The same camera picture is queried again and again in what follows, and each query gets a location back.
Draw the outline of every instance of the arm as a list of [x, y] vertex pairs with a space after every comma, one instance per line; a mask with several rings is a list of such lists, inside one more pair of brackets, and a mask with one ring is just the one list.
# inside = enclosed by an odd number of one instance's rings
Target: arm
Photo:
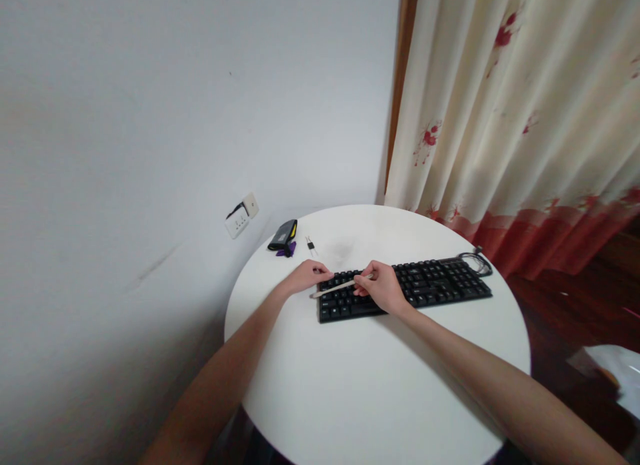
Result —
[[[372, 280], [364, 276], [374, 273]], [[371, 294], [438, 355], [502, 432], [542, 464], [625, 464], [626, 461], [560, 400], [527, 374], [414, 309], [388, 265], [371, 262], [354, 294]]]
[[202, 463], [240, 405], [284, 303], [332, 277], [323, 264], [307, 260], [280, 282], [189, 385], [140, 463]]

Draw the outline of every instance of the electrical outlet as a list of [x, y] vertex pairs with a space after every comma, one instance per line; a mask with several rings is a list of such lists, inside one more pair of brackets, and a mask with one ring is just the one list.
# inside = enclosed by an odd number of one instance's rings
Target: electrical outlet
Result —
[[229, 218], [225, 220], [225, 226], [231, 238], [235, 238], [249, 225], [249, 215], [243, 206], [233, 212]]
[[258, 202], [255, 201], [255, 197], [253, 196], [253, 192], [245, 196], [245, 199], [242, 201], [242, 203], [244, 203], [245, 208], [247, 209], [247, 213], [251, 218], [255, 217], [258, 214], [258, 211], [260, 211], [260, 209], [258, 208]]

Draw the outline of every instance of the curtain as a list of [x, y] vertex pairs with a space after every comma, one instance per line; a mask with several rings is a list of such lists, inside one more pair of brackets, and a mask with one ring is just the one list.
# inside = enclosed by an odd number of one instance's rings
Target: curtain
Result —
[[504, 275], [577, 273], [640, 211], [640, 0], [417, 0], [385, 205]]

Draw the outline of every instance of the white wall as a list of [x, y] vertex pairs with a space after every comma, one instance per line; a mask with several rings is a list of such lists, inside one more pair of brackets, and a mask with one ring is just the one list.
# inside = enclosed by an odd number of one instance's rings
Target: white wall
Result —
[[374, 201], [398, 0], [0, 1], [0, 462], [130, 462], [269, 214]]

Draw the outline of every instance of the table top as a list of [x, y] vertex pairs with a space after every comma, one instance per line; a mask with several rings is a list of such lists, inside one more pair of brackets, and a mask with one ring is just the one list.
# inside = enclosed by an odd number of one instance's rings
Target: table top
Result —
[[[472, 245], [416, 213], [375, 205], [329, 208], [298, 219], [292, 258], [253, 254], [233, 288], [225, 341], [273, 287], [310, 258], [332, 272], [451, 258]], [[505, 280], [493, 297], [420, 311], [530, 372], [529, 340]], [[318, 323], [309, 289], [292, 296], [273, 328], [243, 405], [264, 437], [297, 465], [483, 464], [504, 438], [429, 348], [392, 316]]]

